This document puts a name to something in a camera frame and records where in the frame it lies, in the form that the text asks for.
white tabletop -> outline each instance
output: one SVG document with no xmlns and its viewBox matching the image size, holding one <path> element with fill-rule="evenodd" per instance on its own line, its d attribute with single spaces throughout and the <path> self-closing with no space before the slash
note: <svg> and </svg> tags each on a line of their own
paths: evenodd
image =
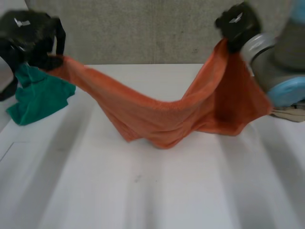
<svg viewBox="0 0 305 229">
<path fill-rule="evenodd" d="M 93 67 L 171 101 L 201 66 Z M 304 146 L 304 123 L 269 116 L 169 150 L 126 143 L 78 89 L 59 112 L 0 133 L 0 229 L 305 228 Z"/>
</svg>

concrete wall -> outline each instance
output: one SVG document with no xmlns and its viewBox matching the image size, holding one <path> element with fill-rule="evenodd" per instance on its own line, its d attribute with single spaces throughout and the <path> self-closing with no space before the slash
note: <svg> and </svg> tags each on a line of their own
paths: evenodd
<svg viewBox="0 0 305 229">
<path fill-rule="evenodd" d="M 278 34 L 292 0 L 249 0 Z M 60 16 L 66 54 L 86 64 L 202 63 L 220 39 L 214 20 L 241 0 L 26 0 Z"/>
</svg>

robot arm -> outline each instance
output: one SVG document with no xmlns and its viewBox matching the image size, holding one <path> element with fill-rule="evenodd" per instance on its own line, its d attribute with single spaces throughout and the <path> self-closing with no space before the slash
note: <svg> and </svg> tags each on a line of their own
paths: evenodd
<svg viewBox="0 0 305 229">
<path fill-rule="evenodd" d="M 59 67 L 62 60 L 51 57 L 54 38 L 56 54 L 62 55 L 66 34 L 58 18 L 34 11 L 9 11 L 0 18 L 0 101 L 15 94 L 15 70 L 27 62 L 45 70 Z"/>
<path fill-rule="evenodd" d="M 305 99 L 305 0 L 297 0 L 278 39 L 261 32 L 247 3 L 233 6 L 215 22 L 231 52 L 240 52 L 274 106 Z"/>
</svg>

orange towel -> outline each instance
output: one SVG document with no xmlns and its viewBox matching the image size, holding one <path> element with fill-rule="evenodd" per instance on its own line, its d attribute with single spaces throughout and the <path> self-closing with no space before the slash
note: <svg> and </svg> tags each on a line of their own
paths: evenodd
<svg viewBox="0 0 305 229">
<path fill-rule="evenodd" d="M 195 130 L 237 135 L 272 110 L 239 54 L 228 53 L 225 40 L 174 102 L 149 98 L 69 57 L 49 74 L 89 93 L 126 141 L 146 138 L 160 148 L 175 146 Z"/>
</svg>

green towel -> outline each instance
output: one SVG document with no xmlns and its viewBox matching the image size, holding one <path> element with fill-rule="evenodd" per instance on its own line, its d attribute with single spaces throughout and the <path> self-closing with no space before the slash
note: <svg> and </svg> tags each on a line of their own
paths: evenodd
<svg viewBox="0 0 305 229">
<path fill-rule="evenodd" d="M 21 65 L 16 77 L 18 103 L 6 111 L 15 123 L 27 125 L 41 120 L 68 105 L 67 98 L 75 94 L 75 85 L 50 76 L 36 67 Z"/>
</svg>

